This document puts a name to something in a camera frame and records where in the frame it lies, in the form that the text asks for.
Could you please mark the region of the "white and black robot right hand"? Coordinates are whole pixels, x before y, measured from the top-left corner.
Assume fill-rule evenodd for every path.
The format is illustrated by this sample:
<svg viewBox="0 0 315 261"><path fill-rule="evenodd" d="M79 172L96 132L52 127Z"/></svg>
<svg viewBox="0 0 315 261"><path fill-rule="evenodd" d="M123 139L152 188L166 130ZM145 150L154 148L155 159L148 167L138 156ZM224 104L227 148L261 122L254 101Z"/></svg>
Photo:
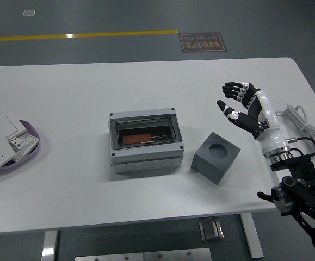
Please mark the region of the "white and black robot right hand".
<svg viewBox="0 0 315 261"><path fill-rule="evenodd" d="M262 154L272 163L291 159L288 141L281 134L280 124L267 94L251 83L228 82L222 87L226 98L241 103L246 113L234 110L222 100L217 105L227 119L251 133L261 144Z"/></svg>

